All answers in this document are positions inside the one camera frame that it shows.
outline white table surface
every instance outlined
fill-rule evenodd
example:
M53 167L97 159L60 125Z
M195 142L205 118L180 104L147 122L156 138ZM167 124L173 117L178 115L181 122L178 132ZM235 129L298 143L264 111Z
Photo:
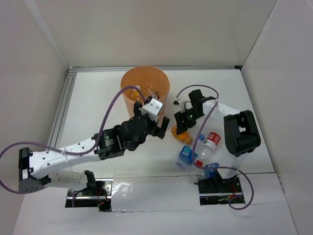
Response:
M178 176L183 175L175 166L175 159L183 144L171 134L176 124L174 113L178 107L173 105L177 93L191 84L205 84L220 93L220 102L238 110L253 111L243 78L239 70L168 70L164 71L169 78L171 88L167 99L165 115L170 118L169 128L163 140L149 136L146 142L135 152L126 151L123 157L108 159L97 163L86 163L72 167L74 171L90 170L95 177L114 177L115 174L136 176ZM114 95L120 89L120 80L125 71L79 72L77 73L64 129L57 139L57 147L62 147L87 139L99 131L104 113ZM189 88L181 94L188 98ZM201 88L204 96L215 95L209 89ZM120 97L113 107L105 129L112 128L128 120L125 102ZM202 123L188 132L195 137ZM215 154L224 155L228 151L224 143L224 127L210 118L203 131L204 134L215 131L222 137ZM260 131L262 144L244 161L241 170L246 173L274 172L271 160Z
M105 213L96 208L65 208L67 189L47 188L24 197L13 234L296 235L277 175L250 174L249 178L255 199L243 211L207 205L189 211ZM248 200L250 188L242 176L240 180Z
M220 101L230 107L253 110L238 70L184 70L165 73L171 82L165 112L172 118L170 126L174 125L175 111L172 102L176 93L192 83L207 84L216 88L221 95ZM119 80L123 74L124 72L78 73L64 129L57 140L58 147L79 142L98 132L105 110L119 89ZM213 94L206 89L202 92L205 95ZM124 100L119 98L106 128L126 119L128 114ZM190 131L192 135L197 132L197 127ZM223 134L223 126L215 120L208 122L206 132L211 130ZM96 177L177 176L181 175L181 172L175 168L174 160L181 147L169 130L164 140L149 137L135 152L126 152L123 157L78 165L72 167L72 170L88 169L93 171ZM218 151L223 153L223 148L221 145ZM249 174L254 185L255 198L252 205L243 211L235 211L228 205L207 205L199 210L188 211L104 213L98 212L96 208L65 208L67 189L47 188L25 195L14 234L295 235L291 214L277 175L266 174L273 172L273 167L263 138L262 145L250 154L242 170L258 173ZM249 185L242 175L240 180L245 199L249 200ZM145 188L141 190L145 192L145 196L153 196L145 191ZM177 195L175 192L171 192L171 195L179 200L183 198L179 196L180 193L178 190Z

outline orange plastic container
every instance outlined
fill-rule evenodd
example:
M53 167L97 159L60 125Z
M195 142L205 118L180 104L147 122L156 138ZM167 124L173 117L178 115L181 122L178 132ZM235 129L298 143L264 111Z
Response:
M152 66L139 66L127 71L121 80L121 89L126 86L140 86L141 89L151 86L159 95L159 101L164 105L166 103L167 95L170 91L170 82L166 74L158 68ZM133 90L128 89L123 92L126 108L129 116L134 116L134 104L131 94Z

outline white wall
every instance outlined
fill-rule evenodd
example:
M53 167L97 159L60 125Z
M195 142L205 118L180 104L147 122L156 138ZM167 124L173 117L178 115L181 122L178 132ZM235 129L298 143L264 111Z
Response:
M16 141L47 142L66 69L22 0L0 4L0 149ZM18 149L0 161L0 177L18 188ZM0 188L0 233L10 235L23 196Z
M276 2L34 1L69 64L81 67L243 65Z
M242 70L300 235L313 233L313 1L278 0Z

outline purple cable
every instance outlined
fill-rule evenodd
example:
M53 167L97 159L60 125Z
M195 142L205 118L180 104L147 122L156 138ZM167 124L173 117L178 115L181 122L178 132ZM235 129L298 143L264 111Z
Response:
M215 90L214 88L209 87L209 86L206 86L206 85L190 85L190 86L187 86L187 87L185 87L184 89L182 89L182 90L178 93L178 95L176 96L176 98L178 98L178 96L180 95L180 93L181 93L182 91L184 91L185 89L187 89L187 88L189 88L189 87L197 87L197 86L199 86L199 87L207 87L207 88L209 88L209 89L215 91L215 93L216 93L216 100L218 100L218 98L219 98L219 96L220 96L219 93L218 93L218 91ZM232 197L232 198L229 199L228 205L229 205L232 209L240 211L240 210L244 210L244 209L246 209L248 206L250 206L251 203L252 203L252 201L253 201L253 197L254 197L254 188L253 188L253 185L252 185L250 179L248 178L248 176L247 176L245 173L243 173L241 170L236 169L236 168L233 168L233 167L228 167L228 166L203 167L203 166L198 166L198 165L196 165L196 163L195 163L195 149L196 149L196 146L197 146L198 139L199 139L199 137L200 137L200 134L201 134L201 132L202 132L202 130L203 130L203 128L204 128L204 126L205 126L207 120L209 119L209 117L210 117L211 114L213 113L213 111L214 111L214 109L216 108L216 106L217 106L217 102L215 102L215 104L213 105L212 109L210 110L210 112L208 113L208 115L205 117L205 119L204 119L204 121L203 121L203 123L202 123L202 125L201 125L201 127L200 127L200 129L199 129L199 132L198 132L198 134L197 134L197 136L196 136L196 139L195 139L195 141L194 141L194 146L193 146L193 148L192 148L192 164L193 164L196 168L203 169L203 170L211 170L211 169L229 169L229 170L239 171L239 172L246 178L246 180L248 181L248 183L249 183L249 185L250 185L250 187L251 187L251 198L250 198L249 202L248 202L244 207L236 208L236 207L233 207L233 206L231 205L231 202L232 202L234 199L236 199L236 198L238 198L238 197L241 197L240 195L237 195L237 196L234 196L234 197Z
M106 112L106 114L104 115L103 117L103 120L102 120L102 123L101 123L101 126L100 126L100 130L99 130L99 135L97 137L97 140L96 142L94 143L93 147L91 147L91 149L85 151L85 152L78 152L78 153L73 153L73 152L65 152L65 154L67 155L73 155L73 156L81 156L81 155L84 155L84 154L88 154L90 153L92 150L94 150L98 144L99 144L99 141L100 141L100 138L101 138L101 134L103 132L103 128L104 128L104 125L108 119L108 116L109 116L109 113L114 105L114 103L116 102L117 98L125 91L125 90L128 90L128 89L135 89L139 92L139 94L141 95L142 99L145 100L145 97L144 95L142 94L142 92L140 91L140 89L138 89L137 87L135 86L127 86L127 87L124 87L123 89L121 89L115 96L114 98L112 99L109 107L108 107L108 110ZM35 146L39 146L39 147L42 147L42 148L47 148L47 149L50 149L52 151L55 151L55 152L58 152L58 153L62 153L62 150L60 149L57 149L57 148L54 148L54 147L51 147L51 146L48 146L48 145L45 145L45 144L42 144L42 143L38 143L38 142L32 142L32 141L21 141L21 142L17 142L17 143L13 143L9 146L7 146L1 153L0 153L0 159L2 158L2 156L5 154L5 152L7 150L9 150L10 148L14 147L14 146L17 146L17 145L21 145L21 144L27 144L27 145L35 145ZM9 187L7 187L3 182L2 180L0 179L0 185L6 189L7 191L11 192L11 193L15 193L15 194L24 194L23 192L19 192L19 191L15 191L15 190L12 190L10 189Z
M219 98L219 93L218 93L217 90L215 90L213 87L209 87L209 86L201 85L201 84L200 84L200 85L190 85L190 86L187 86L187 87L183 88L180 92L178 92L176 98L178 98L178 96L179 96L184 90L186 90L186 89L189 88L189 87L206 87L206 88L208 88L208 89L213 90L213 91L216 93L216 99Z

